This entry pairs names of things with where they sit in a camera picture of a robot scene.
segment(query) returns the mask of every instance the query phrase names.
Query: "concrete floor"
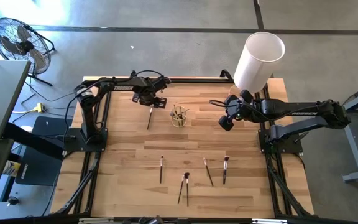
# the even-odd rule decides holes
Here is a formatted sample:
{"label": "concrete floor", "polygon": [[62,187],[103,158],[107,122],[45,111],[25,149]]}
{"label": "concrete floor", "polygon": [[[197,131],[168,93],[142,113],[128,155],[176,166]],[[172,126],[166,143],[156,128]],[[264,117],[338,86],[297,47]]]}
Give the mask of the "concrete floor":
{"label": "concrete floor", "polygon": [[[54,26],[257,28],[252,0],[20,2],[26,2],[30,10],[23,13],[17,0],[0,0],[0,17]],[[260,0],[260,5],[267,29],[358,30],[358,0]],[[148,32],[41,34],[53,40],[57,48],[50,68],[40,75],[54,87],[33,82],[34,88],[49,99],[71,92],[84,75],[128,75],[131,70],[154,69],[168,76],[217,77],[223,68],[233,74],[249,36]],[[275,77],[285,79],[290,101],[328,98],[344,101],[358,91],[358,35],[280,35],[280,38],[287,51]],[[18,102],[31,94],[25,86]],[[48,107],[64,107],[69,100],[50,103],[37,96],[25,106],[33,108],[42,102]],[[18,103],[15,109],[25,108]],[[17,124],[31,126],[36,116],[28,114]],[[358,220],[358,181],[344,184],[341,177],[357,170],[344,131],[319,129],[302,143],[315,213],[326,218]],[[40,215],[51,189],[15,185],[12,194],[22,204],[6,207],[0,203],[0,218],[1,213],[4,218]]]}

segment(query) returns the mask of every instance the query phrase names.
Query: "brush handle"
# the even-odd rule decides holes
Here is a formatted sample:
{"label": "brush handle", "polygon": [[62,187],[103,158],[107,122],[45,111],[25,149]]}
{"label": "brush handle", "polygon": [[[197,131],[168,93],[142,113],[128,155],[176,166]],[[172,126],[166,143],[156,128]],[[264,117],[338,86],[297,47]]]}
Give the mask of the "brush handle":
{"label": "brush handle", "polygon": [[227,170],[223,170],[223,184],[226,183],[226,171]]}
{"label": "brush handle", "polygon": [[161,184],[161,181],[162,181],[162,166],[160,166],[160,184]]}
{"label": "brush handle", "polygon": [[187,188],[187,207],[189,207],[189,182],[186,183]]}
{"label": "brush handle", "polygon": [[211,185],[212,185],[212,187],[213,187],[213,186],[214,186],[214,183],[212,183],[212,178],[211,178],[211,174],[209,173],[208,166],[205,165],[205,168],[206,168],[206,171],[207,171],[207,173],[208,173],[209,180],[211,181]]}
{"label": "brush handle", "polygon": [[181,195],[181,190],[183,188],[183,181],[181,182],[181,186],[180,186],[180,192],[179,192],[179,198],[178,198],[178,204],[180,202],[180,195]]}

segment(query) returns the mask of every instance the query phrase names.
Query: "fan stand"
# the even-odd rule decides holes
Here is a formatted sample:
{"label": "fan stand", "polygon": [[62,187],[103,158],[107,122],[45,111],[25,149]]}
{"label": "fan stand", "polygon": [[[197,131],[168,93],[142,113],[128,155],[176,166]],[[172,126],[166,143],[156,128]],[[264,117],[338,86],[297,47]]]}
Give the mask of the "fan stand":
{"label": "fan stand", "polygon": [[[52,48],[51,48],[50,50],[48,50],[47,52],[43,53],[43,55],[46,55],[46,54],[50,53],[51,51],[55,51],[55,50],[56,50],[55,44],[53,44],[52,41],[50,41],[48,38],[44,37],[43,35],[39,34],[37,31],[35,31],[35,29],[31,28],[31,26],[29,26],[29,25],[24,25],[23,27],[26,28],[26,29],[31,30],[31,31],[32,31],[33,33],[35,33],[36,35],[40,36],[41,38],[43,38],[44,40],[46,40],[47,42],[50,42],[50,44],[52,44]],[[47,81],[45,81],[45,80],[40,79],[40,78],[37,77],[37,75],[35,74],[35,64],[34,64],[34,66],[33,66],[32,74],[27,74],[27,76],[30,77],[30,78],[33,78],[33,79],[35,79],[35,80],[37,80],[37,81],[40,81],[40,82],[42,82],[42,83],[44,83],[44,84],[46,84],[46,85],[48,85],[48,86],[53,86],[51,83],[49,83],[49,82],[47,82]]]}

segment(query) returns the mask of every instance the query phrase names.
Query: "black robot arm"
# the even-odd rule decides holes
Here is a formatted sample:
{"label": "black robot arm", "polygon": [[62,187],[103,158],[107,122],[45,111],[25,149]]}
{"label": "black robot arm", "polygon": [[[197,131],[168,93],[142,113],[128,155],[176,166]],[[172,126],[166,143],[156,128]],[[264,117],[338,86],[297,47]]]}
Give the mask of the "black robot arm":
{"label": "black robot arm", "polygon": [[247,90],[243,90],[240,96],[242,99],[230,95],[224,102],[209,101],[211,104],[226,108],[226,115],[219,120],[219,124],[226,131],[232,129],[234,119],[260,123],[275,121],[285,116],[314,116],[288,126],[272,126],[270,139],[274,140],[320,127],[342,129],[350,123],[343,106],[333,100],[314,103],[285,103],[278,99],[255,100]]}
{"label": "black robot arm", "polygon": [[[164,108],[167,99],[156,97],[156,92],[163,91],[171,81],[165,76],[158,78],[131,76],[127,80],[116,80],[113,78],[102,77],[98,80],[86,80],[78,85],[74,92],[81,105],[83,124],[81,125],[81,135],[85,142],[98,141],[99,128],[94,120],[93,107],[101,101],[103,96],[109,91],[133,91],[135,94],[133,102],[141,105]],[[92,91],[86,90],[90,86],[98,87],[98,93],[93,95]]]}

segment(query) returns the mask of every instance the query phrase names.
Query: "wood plank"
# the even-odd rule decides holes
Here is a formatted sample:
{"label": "wood plank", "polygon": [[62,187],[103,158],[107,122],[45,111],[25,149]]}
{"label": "wood plank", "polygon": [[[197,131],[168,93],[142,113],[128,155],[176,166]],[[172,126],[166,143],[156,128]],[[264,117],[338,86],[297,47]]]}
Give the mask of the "wood plank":
{"label": "wood plank", "polygon": [[[282,79],[271,78],[268,85],[272,98],[288,101]],[[131,102],[132,93],[115,91],[110,102],[106,124],[109,139],[101,158],[92,216],[273,217],[266,163],[257,138],[259,124],[237,121],[233,130],[227,132],[218,124],[224,108],[208,103],[212,99],[224,101],[231,87],[231,84],[170,84],[163,93],[158,93],[158,96],[167,97],[168,103],[165,109],[153,110],[149,130],[146,130],[149,108]],[[176,128],[171,124],[169,113],[173,105],[190,109],[185,127]],[[277,123],[291,122],[291,118],[283,118]],[[79,127],[81,123],[81,110],[77,106],[72,125]],[[164,167],[159,184],[161,155]],[[225,155],[229,155],[230,160],[223,185]],[[210,184],[204,157],[214,187]],[[76,189],[82,161],[81,152],[63,161],[52,212]],[[283,163],[289,188],[307,211],[313,213],[299,158],[283,155]],[[186,190],[177,205],[184,172],[190,173],[189,207],[186,206]],[[282,204],[281,190],[278,194]]]}

